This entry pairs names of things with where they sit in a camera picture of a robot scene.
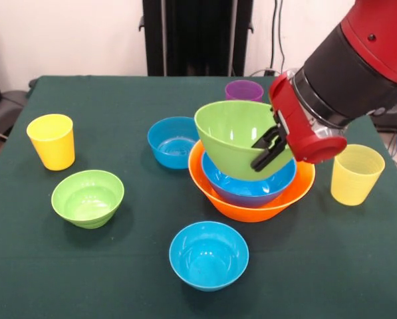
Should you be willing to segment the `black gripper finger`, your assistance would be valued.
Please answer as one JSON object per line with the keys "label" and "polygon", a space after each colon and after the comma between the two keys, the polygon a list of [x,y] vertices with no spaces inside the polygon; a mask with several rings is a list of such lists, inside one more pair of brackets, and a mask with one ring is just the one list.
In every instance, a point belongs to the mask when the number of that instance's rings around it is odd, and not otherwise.
{"label": "black gripper finger", "polygon": [[276,148],[283,141],[283,133],[279,128],[269,128],[253,145],[252,148]]}
{"label": "black gripper finger", "polygon": [[257,141],[252,148],[263,149],[263,151],[251,162],[251,168],[256,171],[262,171],[268,164],[270,164],[278,155],[280,155],[287,145],[287,142],[282,139],[275,141]]}

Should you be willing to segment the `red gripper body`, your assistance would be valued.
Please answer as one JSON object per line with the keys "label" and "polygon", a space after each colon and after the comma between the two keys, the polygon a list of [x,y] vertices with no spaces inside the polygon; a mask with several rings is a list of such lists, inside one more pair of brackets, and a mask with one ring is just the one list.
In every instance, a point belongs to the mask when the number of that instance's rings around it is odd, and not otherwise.
{"label": "red gripper body", "polygon": [[275,79],[270,86],[269,97],[297,161],[320,163],[345,149],[344,130],[330,127],[305,108],[293,89],[292,73],[283,73]]}

